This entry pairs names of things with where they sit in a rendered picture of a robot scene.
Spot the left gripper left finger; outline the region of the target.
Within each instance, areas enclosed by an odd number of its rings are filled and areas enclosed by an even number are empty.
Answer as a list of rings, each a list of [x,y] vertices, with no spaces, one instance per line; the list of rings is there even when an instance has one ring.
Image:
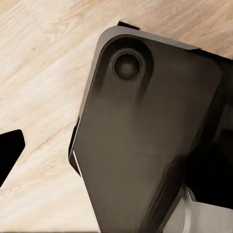
[[[0,134],[0,187],[25,149],[21,129]]]

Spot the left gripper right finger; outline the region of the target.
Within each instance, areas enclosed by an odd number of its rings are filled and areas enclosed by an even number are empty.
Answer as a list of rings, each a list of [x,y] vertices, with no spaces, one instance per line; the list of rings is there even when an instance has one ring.
[[[217,146],[233,168],[233,131],[222,129]]]

